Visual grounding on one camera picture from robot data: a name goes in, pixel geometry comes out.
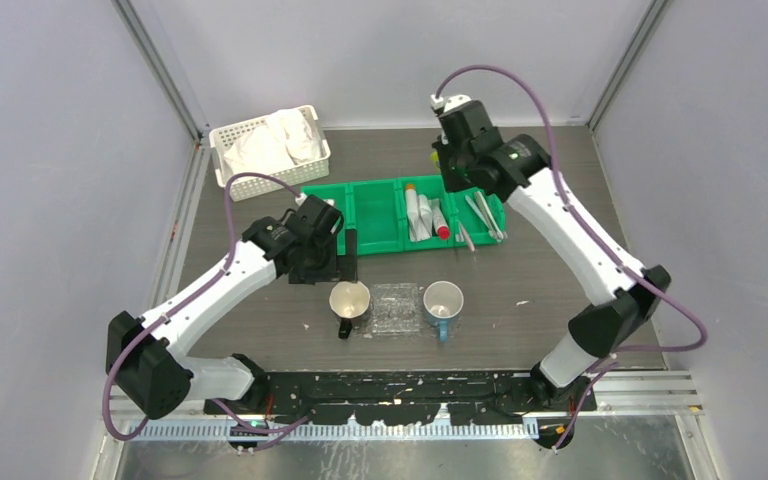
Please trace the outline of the black mug cream inside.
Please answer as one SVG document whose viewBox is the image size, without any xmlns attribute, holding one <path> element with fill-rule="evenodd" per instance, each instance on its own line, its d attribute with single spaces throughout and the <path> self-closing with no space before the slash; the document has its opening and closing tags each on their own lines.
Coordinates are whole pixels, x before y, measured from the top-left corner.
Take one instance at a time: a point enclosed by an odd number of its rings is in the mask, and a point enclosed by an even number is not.
<svg viewBox="0 0 768 480">
<path fill-rule="evenodd" d="M 338 338 L 341 340 L 348 339 L 364 326 L 372 313 L 370 289 L 360 281 L 338 282 L 331 290 L 328 303 L 339 323 Z"/>
</svg>

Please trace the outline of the clear oval textured tray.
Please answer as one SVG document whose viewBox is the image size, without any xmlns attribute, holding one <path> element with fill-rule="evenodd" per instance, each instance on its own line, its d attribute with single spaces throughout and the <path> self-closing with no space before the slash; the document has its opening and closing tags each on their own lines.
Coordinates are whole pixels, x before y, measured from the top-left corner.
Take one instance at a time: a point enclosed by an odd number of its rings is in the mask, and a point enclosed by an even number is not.
<svg viewBox="0 0 768 480">
<path fill-rule="evenodd" d="M 354 333 L 366 338 L 435 338 L 422 304 L 423 289 L 416 283 L 374 284 L 371 304 Z"/>
</svg>

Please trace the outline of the green compartment organizer bin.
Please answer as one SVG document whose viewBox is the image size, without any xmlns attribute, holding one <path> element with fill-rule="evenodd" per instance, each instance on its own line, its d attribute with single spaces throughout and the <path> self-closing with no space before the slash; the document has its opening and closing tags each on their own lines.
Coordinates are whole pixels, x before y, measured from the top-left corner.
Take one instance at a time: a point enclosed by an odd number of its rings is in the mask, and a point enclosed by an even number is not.
<svg viewBox="0 0 768 480">
<path fill-rule="evenodd" d="M 437 236 L 421 242 L 409 240 L 409 222 L 404 189 L 414 185 L 417 192 L 429 199 L 439 199 L 451 237 Z M 304 186 L 302 192 L 335 202 L 345 217 L 344 229 L 338 236 L 338 252 L 347 248 L 348 231 L 356 233 L 359 256 L 391 254 L 421 250 L 464 247 L 460 227 L 464 227 L 475 246 L 496 245 L 481 218 L 469 205 L 478 190 L 472 188 L 456 193 L 445 190 L 440 175 L 399 177 L 383 180 Z"/>
</svg>

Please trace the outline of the white toothpaste tube orange cap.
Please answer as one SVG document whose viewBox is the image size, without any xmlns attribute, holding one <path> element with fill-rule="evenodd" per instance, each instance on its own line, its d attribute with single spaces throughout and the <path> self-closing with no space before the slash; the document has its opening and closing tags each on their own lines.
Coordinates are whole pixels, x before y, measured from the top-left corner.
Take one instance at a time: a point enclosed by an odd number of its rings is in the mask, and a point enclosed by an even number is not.
<svg viewBox="0 0 768 480">
<path fill-rule="evenodd" d="M 410 238 L 411 241 L 416 243 L 421 240 L 421 229 L 423 224 L 419 214 L 418 194 L 415 186 L 412 183 L 405 185 L 405 205 L 406 214 L 410 226 Z"/>
</svg>

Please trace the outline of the blue mug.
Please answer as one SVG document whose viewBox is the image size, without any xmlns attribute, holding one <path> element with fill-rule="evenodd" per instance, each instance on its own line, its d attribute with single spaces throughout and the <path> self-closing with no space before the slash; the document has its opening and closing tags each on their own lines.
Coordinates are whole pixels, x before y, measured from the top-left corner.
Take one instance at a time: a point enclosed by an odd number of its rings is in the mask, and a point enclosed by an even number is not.
<svg viewBox="0 0 768 480">
<path fill-rule="evenodd" d="M 430 284 L 422 295 L 422 307 L 427 322 L 436 330 L 440 342 L 448 341 L 465 303 L 462 290 L 449 281 Z"/>
</svg>

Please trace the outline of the white plastic basket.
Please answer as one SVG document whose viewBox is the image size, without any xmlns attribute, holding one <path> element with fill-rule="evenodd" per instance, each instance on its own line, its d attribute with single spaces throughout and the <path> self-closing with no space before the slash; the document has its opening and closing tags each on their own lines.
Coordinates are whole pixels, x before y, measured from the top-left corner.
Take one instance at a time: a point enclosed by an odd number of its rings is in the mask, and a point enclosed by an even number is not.
<svg viewBox="0 0 768 480">
<path fill-rule="evenodd" d="M 311 105 L 277 110 L 271 114 L 213 129 L 209 135 L 215 180 L 224 188 L 239 173 L 254 177 L 234 181 L 231 197 L 241 201 L 275 191 L 279 186 L 261 179 L 275 177 L 290 186 L 330 174 L 331 149 Z"/>
</svg>

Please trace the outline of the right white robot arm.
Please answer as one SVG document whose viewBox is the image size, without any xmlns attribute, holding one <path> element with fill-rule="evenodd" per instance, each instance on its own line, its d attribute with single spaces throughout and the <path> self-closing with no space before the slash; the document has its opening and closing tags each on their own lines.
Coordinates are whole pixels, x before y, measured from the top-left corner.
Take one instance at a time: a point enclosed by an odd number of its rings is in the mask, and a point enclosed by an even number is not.
<svg viewBox="0 0 768 480">
<path fill-rule="evenodd" d="M 660 303 L 651 290 L 666 290 L 671 276 L 660 265 L 645 266 L 606 234 L 568 185 L 554 179 L 551 157 L 533 137 L 504 139 L 484 105 L 466 95 L 432 97 L 431 109 L 442 128 L 433 147 L 445 189 L 478 188 L 528 220 L 590 302 L 530 372 L 534 403 L 556 410 L 578 377 L 651 318 Z"/>
</svg>

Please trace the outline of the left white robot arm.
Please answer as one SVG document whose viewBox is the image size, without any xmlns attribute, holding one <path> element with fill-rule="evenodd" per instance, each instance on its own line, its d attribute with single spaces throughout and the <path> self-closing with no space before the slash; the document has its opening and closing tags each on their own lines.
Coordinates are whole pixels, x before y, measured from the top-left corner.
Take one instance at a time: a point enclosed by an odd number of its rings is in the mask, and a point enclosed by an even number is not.
<svg viewBox="0 0 768 480">
<path fill-rule="evenodd" d="M 105 387 L 118 386 L 149 419 L 190 400 L 227 399 L 258 412 L 267 398 L 255 367 L 240 357 L 191 356 L 197 341 L 246 297 L 282 276 L 315 273 L 336 258 L 345 216 L 336 203 L 301 195 L 280 219 L 256 220 L 229 252 L 178 294 L 140 316 L 108 324 Z"/>
</svg>

